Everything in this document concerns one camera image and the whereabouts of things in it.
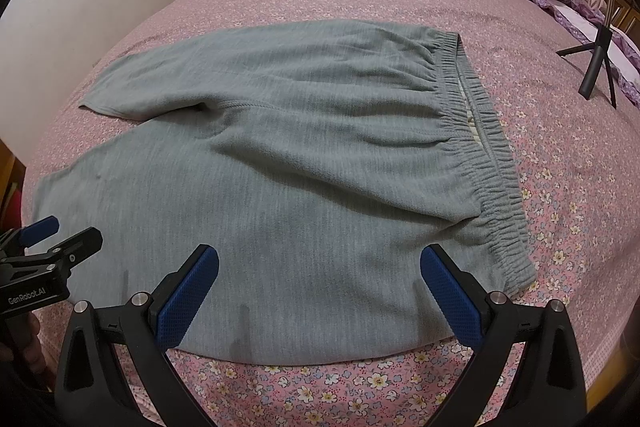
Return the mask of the person left hand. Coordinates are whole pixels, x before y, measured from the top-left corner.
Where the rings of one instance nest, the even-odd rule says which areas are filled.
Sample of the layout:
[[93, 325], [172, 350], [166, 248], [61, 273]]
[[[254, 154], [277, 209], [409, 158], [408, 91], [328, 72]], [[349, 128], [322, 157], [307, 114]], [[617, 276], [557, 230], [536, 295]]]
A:
[[47, 361], [32, 312], [1, 319], [1, 392], [48, 393]]

